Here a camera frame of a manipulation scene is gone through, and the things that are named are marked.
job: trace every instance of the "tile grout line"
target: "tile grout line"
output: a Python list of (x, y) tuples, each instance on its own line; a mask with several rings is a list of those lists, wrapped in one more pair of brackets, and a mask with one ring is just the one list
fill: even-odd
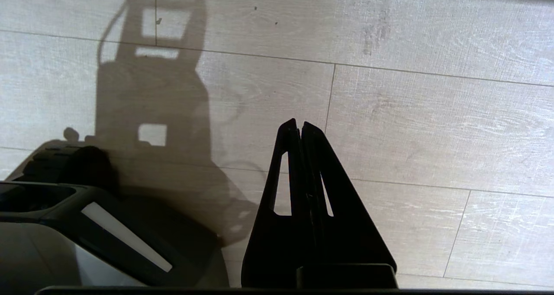
[(158, 0), (154, 0), (154, 46), (158, 46)]
[(129, 44), (129, 45), (141, 45), (141, 46), (150, 46), (150, 47), (158, 47), (158, 48), (171, 48), (171, 49), (184, 49), (184, 50), (193, 50), (196, 52), (216, 52), (218, 54), (228, 54), (228, 55), (237, 55), (237, 56), (250, 56), (250, 57), (258, 57), (258, 58), (273, 58), (273, 59), (279, 59), (279, 60), (291, 60), (291, 61), (297, 61), (297, 62), (313, 62), (313, 63), (319, 63), (319, 64), (335, 64), (335, 65), (344, 65), (344, 66), (352, 66), (354, 68), (372, 68), (374, 70), (386, 70), (386, 71), (395, 71), (395, 72), (403, 72), (403, 73), (413, 73), (413, 74), (424, 74), (424, 75), (436, 75), (436, 76), (443, 76), (446, 78), (465, 78), (468, 80), (479, 80), (479, 81), (490, 81), (490, 82), (500, 82), (500, 83), (507, 83), (507, 84), (524, 84), (529, 86), (542, 86), (542, 87), (550, 87), (554, 88), (554, 84), (538, 84), (538, 83), (528, 83), (528, 82), (516, 82), (516, 81), (504, 81), (504, 80), (493, 80), (492, 78), (471, 78), (469, 76), (459, 76), (459, 75), (450, 75), (450, 74), (438, 74), (438, 73), (431, 73), (431, 72), (419, 72), (419, 71), (410, 71), (410, 70), (399, 70), (397, 68), (379, 68), (376, 66), (364, 66), (364, 65), (355, 65), (355, 64), (345, 64), (345, 63), (335, 63), (335, 62), (323, 62), (323, 61), (314, 61), (314, 60), (304, 60), (304, 59), (298, 59), (298, 58), (286, 58), (286, 57), (277, 57), (277, 56), (263, 56), (263, 55), (255, 55), (255, 54), (243, 54), (239, 52), (220, 52), (218, 50), (207, 50), (207, 49), (195, 49), (195, 48), (182, 48), (182, 47), (172, 47), (172, 46), (158, 46), (158, 45), (152, 45), (152, 44), (142, 44), (142, 43), (136, 43), (136, 42), (117, 42), (113, 40), (97, 40), (97, 39), (91, 39), (91, 38), (77, 38), (74, 36), (61, 36), (61, 35), (52, 35), (52, 34), (41, 34), (41, 33), (34, 33), (34, 32), (22, 32), (22, 31), (12, 31), (12, 30), (3, 30), (0, 29), (0, 32), (7, 32), (7, 33), (15, 33), (15, 34), (29, 34), (29, 35), (37, 35), (37, 36), (47, 36), (52, 38), (64, 38), (64, 39), (75, 39), (75, 40), (88, 40), (92, 42), (111, 42), (114, 44)]
[(464, 211), (461, 213), (460, 223), (457, 226), (456, 236), (454, 237), (454, 242), (452, 243), (451, 253), (448, 255), (447, 265), (444, 268), (443, 278), (447, 275), (448, 264), (450, 263), (452, 252), (454, 251), (454, 246), (456, 245), (457, 235), (460, 233), (461, 223), (464, 221), (465, 209), (467, 208), (467, 203), (469, 203), (470, 196), (471, 196), (471, 190), (469, 190), (469, 193), (467, 193), (467, 200), (465, 200)]
[(412, 273), (398, 273), (398, 275), (403, 276), (412, 276), (412, 277), (426, 277), (426, 278), (436, 278), (436, 279), (453, 279), (453, 280), (462, 280), (462, 281), (478, 281), (478, 282), (488, 282), (488, 283), (502, 283), (509, 285), (525, 285), (525, 286), (538, 286), (538, 287), (552, 287), (550, 285), (534, 285), (534, 284), (523, 284), (523, 283), (514, 283), (514, 282), (499, 282), (499, 281), (488, 281), (488, 280), (478, 280), (478, 279), (465, 279), (465, 278), (447, 278), (447, 277), (437, 277), (437, 276), (428, 276), (428, 275), (414, 275)]
[[(0, 146), (0, 149), (12, 149), (12, 150), (18, 150), (18, 151), (29, 151), (33, 152), (33, 149), (24, 149), (24, 148), (13, 148), (13, 147), (4, 147)], [(200, 164), (192, 164), (192, 163), (178, 163), (178, 162), (168, 162), (168, 161), (156, 161), (155, 159), (130, 159), (127, 157), (117, 157), (117, 156), (111, 156), (111, 159), (122, 159), (126, 161), (137, 161), (137, 162), (152, 162), (152, 163), (166, 163), (170, 165), (187, 165), (187, 166), (194, 166), (194, 167), (204, 167), (204, 168), (215, 168), (215, 169), (233, 169), (237, 171), (250, 171), (250, 172), (260, 172), (260, 173), (266, 173), (268, 171), (260, 170), (260, 169), (241, 169), (237, 167), (227, 167), (227, 166), (209, 166), (209, 165), (200, 165)], [(532, 196), (535, 198), (554, 198), (554, 196), (546, 196), (546, 195), (533, 195), (533, 194), (519, 194), (519, 193), (513, 193), (513, 192), (504, 192), (504, 191), (491, 191), (491, 190), (481, 190), (477, 188), (463, 188), (463, 187), (448, 187), (448, 186), (432, 186), (432, 185), (419, 185), (417, 183), (407, 183), (407, 182), (394, 182), (394, 181), (380, 181), (380, 180), (364, 180), (359, 178), (350, 178), (350, 180), (355, 181), (361, 181), (361, 182), (375, 182), (375, 183), (390, 183), (392, 185), (402, 185), (402, 186), (414, 186), (414, 187), (427, 187), (427, 188), (441, 188), (441, 189), (449, 189), (449, 190), (463, 190), (463, 191), (476, 191), (476, 192), (488, 192), (491, 194), (504, 194), (504, 195), (520, 195), (520, 196)]]
[(333, 96), (333, 84), (335, 83), (335, 71), (337, 70), (337, 65), (333, 64), (333, 76), (331, 78), (331, 90), (329, 91), (329, 105), (327, 105), (327, 117), (325, 118), (325, 128), (323, 133), (327, 133), (327, 124), (329, 123), (329, 111), (331, 109), (331, 97)]

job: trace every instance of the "floor tile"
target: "floor tile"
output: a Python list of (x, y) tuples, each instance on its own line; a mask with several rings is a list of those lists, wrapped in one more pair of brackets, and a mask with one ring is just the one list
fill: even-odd
[(472, 191), (446, 277), (554, 286), (554, 198)]
[(32, 151), (0, 148), (0, 180), (5, 180)]
[(467, 200), (465, 190), (353, 181), (398, 266), (442, 276)]
[(153, 45), (155, 0), (0, 0), (0, 30)]
[(554, 89), (337, 66), (327, 137), (351, 178), (554, 196)]
[(487, 281), (475, 281), (466, 279), (452, 279), (439, 277), (422, 277), (413, 275), (396, 275), (396, 281), (400, 289), (526, 289), (535, 291), (552, 291), (552, 287), (536, 285), (519, 285), (512, 283), (498, 283)]
[(0, 146), (35, 150), (68, 127), (94, 134), (97, 47), (89, 40), (3, 32)]
[[(158, 43), (554, 84), (545, 0), (158, 0)], [(190, 27), (186, 40), (175, 41)]]

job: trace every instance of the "white label strip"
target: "white label strip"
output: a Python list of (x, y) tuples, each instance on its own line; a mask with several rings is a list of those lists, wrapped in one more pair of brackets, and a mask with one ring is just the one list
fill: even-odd
[(163, 271), (172, 269), (168, 261), (96, 202), (88, 204), (81, 212)]

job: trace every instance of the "wood-grain tile floor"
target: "wood-grain tile floor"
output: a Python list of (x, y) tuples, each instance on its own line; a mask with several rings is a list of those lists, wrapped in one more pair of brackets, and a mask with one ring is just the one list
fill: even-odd
[[(224, 242), (325, 129), (404, 288), (554, 289), (554, 0), (0, 0), (0, 178), (43, 143)], [(287, 175), (276, 211), (287, 214)]]

